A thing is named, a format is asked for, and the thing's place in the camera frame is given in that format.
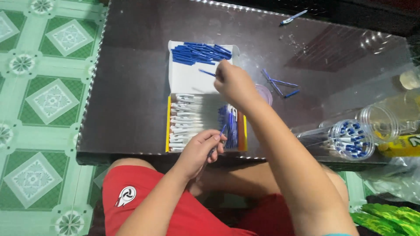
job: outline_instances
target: tile floor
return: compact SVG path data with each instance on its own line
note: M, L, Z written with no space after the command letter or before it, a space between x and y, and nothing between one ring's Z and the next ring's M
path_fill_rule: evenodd
M0 0L0 231L89 231L106 167L75 141L107 8L98 0ZM342 172L352 206L371 188Z

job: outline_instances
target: dark wooden table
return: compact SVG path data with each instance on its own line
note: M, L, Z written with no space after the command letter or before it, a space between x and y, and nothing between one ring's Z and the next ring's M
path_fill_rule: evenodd
M78 162L165 155L169 40L237 45L242 68L272 91L272 107L289 127L319 124L337 112L398 94L396 76L413 67L405 38L304 18L279 27L286 18L213 1L113 1ZM274 79L299 84L300 93L278 96L261 74L263 68ZM249 151L233 156L264 158L248 127ZM375 155L351 166L384 163Z

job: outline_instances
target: shorts logo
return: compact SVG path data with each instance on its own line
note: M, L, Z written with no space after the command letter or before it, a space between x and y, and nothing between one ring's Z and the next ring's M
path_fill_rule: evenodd
M136 197L136 189L132 186L125 187L121 190L120 197L118 198L116 207L124 206L125 204L131 202Z

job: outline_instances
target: person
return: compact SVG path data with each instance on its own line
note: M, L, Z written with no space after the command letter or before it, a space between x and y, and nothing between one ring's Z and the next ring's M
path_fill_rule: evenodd
M148 162L115 161L103 182L105 230L109 236L358 236L348 213L347 188L321 166L258 94L250 76L221 61L215 88L246 115L267 163L237 170L206 168L223 153L217 130L194 136L165 174ZM216 147L211 157L208 152ZM221 190L259 199L237 228L218 220L193 195Z

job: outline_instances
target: plastic bag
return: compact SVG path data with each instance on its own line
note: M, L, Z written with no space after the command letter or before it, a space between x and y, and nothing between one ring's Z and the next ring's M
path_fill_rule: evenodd
M359 175L377 192L389 192L420 204L420 157L394 157L387 166L359 172Z

